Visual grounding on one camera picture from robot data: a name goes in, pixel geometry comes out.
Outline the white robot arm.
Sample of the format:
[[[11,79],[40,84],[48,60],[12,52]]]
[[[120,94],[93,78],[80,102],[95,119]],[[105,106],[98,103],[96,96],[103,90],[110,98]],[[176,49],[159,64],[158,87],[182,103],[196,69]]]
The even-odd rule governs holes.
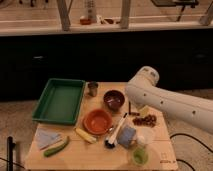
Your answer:
[[[213,100],[158,88],[159,78],[154,68],[143,66],[125,86],[130,102],[138,108],[149,105],[213,134]]]

